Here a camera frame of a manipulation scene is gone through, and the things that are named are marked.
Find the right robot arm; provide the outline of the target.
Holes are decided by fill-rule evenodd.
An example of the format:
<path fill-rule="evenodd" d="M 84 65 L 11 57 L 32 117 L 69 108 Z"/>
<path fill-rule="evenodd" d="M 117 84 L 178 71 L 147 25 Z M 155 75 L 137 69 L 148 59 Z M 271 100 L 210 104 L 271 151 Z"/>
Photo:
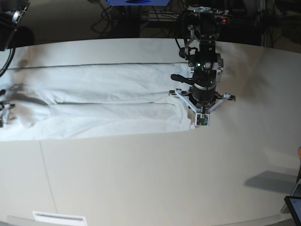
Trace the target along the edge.
<path fill-rule="evenodd" d="M 8 49 L 13 40 L 19 23 L 26 13 L 30 2 L 28 0 L 0 1 L 0 50 Z"/>

